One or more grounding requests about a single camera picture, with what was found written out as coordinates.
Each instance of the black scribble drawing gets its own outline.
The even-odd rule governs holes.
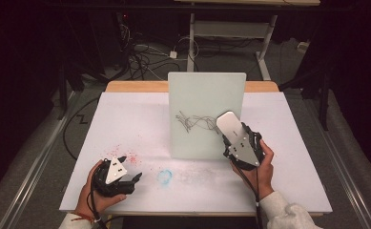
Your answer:
[[[187,133],[195,126],[209,131],[215,131],[219,135],[220,131],[216,125],[216,119],[210,116],[186,116],[183,112],[179,111],[180,115],[175,118],[185,127]]]

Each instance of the desk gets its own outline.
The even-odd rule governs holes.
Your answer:
[[[273,6],[317,6],[319,0],[177,0],[181,2],[196,3],[224,3],[224,4],[250,4],[250,5],[273,5]],[[272,32],[277,22],[277,15],[272,15],[269,23],[245,23],[223,21],[198,21],[195,14],[191,13],[189,31],[189,54],[187,71],[193,72],[195,65],[195,36],[219,36],[219,37],[242,37],[262,38],[262,49],[256,52],[256,58],[263,80],[271,80],[268,68],[265,64],[265,54],[271,41]]]
[[[155,88],[160,93],[137,93],[136,84],[146,91]],[[275,91],[272,82],[247,85],[266,85],[268,90]],[[108,86],[99,100],[60,205],[61,211],[74,209],[76,197],[86,180],[84,175],[97,160],[126,155],[124,165],[130,175],[142,172],[143,176],[134,193],[106,213],[121,216],[255,215],[252,192],[232,172],[227,159],[171,158],[166,90],[167,82],[112,82]],[[311,214],[331,212],[283,93],[246,93],[242,111],[241,120],[259,130],[276,152],[274,188],[289,201],[306,207]]]

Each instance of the sleeve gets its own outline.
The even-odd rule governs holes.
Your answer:
[[[91,229],[93,227],[92,224],[86,219],[72,221],[72,219],[77,219],[77,218],[80,218],[80,217],[75,214],[68,213],[64,217],[59,229],[75,229],[75,228]]]
[[[302,206],[295,203],[289,204],[279,192],[263,198],[259,204],[268,217],[268,229],[319,228]]]

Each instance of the person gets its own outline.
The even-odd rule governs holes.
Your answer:
[[[315,225],[308,212],[302,206],[295,203],[288,203],[280,192],[273,189],[271,181],[274,173],[274,166],[272,165],[274,152],[263,140],[261,140],[259,144],[265,153],[265,158],[262,160],[260,166],[251,171],[241,170],[241,172],[248,178],[254,191],[257,192],[258,190],[259,204],[268,218],[267,228],[319,228]],[[101,163],[102,160],[96,163],[90,170],[87,183],[83,186],[78,198],[77,206],[73,213],[68,213],[65,216],[60,225],[61,229],[92,228],[92,223],[95,222],[95,218],[93,212],[89,208],[90,203],[87,203],[87,196],[90,192],[93,172]],[[233,171],[241,176],[241,173],[236,166],[232,162],[230,163],[233,167]],[[102,213],[106,208],[123,201],[125,198],[126,195],[104,198],[97,194],[96,191],[94,192],[95,207],[99,213]]]

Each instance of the blue stain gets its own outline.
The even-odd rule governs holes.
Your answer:
[[[168,185],[172,178],[173,178],[173,173],[171,173],[171,171],[169,170],[161,171],[159,172],[157,176],[158,182],[160,182],[160,184],[162,185]]]

